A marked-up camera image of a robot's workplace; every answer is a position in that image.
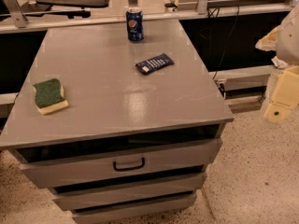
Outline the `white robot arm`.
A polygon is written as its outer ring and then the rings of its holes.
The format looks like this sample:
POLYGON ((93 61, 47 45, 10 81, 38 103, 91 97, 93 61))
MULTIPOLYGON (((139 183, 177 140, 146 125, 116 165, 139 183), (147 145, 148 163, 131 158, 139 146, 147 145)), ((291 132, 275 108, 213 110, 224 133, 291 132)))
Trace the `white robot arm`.
POLYGON ((263 118, 279 123, 299 104, 299 4, 285 17, 278 29, 277 57, 292 67, 278 75, 263 118))

